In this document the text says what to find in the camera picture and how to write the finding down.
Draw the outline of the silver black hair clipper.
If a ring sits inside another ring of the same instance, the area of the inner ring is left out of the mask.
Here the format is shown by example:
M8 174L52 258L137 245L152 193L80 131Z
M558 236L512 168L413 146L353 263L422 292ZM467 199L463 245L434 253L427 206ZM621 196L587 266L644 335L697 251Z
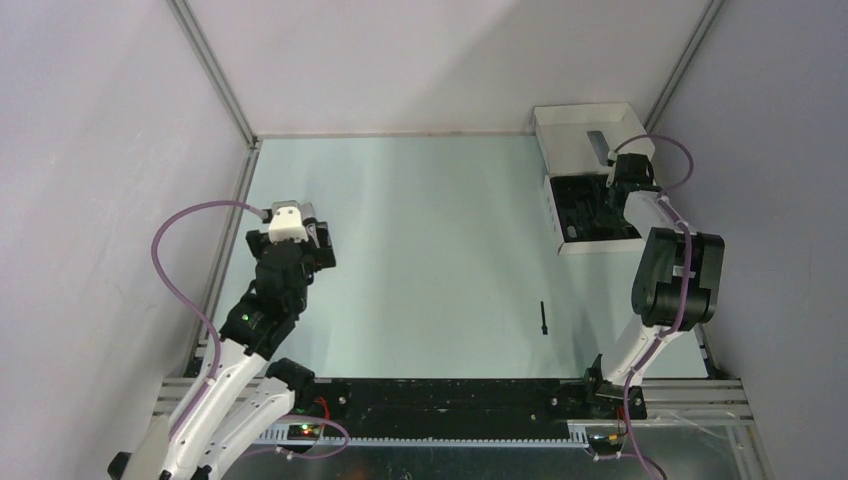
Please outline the silver black hair clipper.
M320 245L317 235L317 218L314 207L311 203L303 203L299 205L301 213L301 224L304 229L306 239L300 242L303 250L312 250Z

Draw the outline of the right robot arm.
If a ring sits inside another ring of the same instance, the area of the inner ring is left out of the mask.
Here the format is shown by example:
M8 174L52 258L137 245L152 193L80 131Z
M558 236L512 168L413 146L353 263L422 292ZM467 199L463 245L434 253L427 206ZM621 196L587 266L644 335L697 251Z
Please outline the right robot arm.
M646 155L612 152L608 162L607 202L644 247L631 288L633 316L587 373L597 387L624 397L672 341L713 318L725 242L698 231L672 206Z

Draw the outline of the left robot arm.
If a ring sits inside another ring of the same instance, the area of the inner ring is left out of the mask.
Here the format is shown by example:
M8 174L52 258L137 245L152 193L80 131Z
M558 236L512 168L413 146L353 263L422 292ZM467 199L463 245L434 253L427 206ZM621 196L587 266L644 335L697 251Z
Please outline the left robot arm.
M212 361L136 452L115 455L110 478L220 479L272 423L310 400L314 372L273 356L305 311L315 274L336 265L329 227L309 218L246 240L255 277L219 330Z

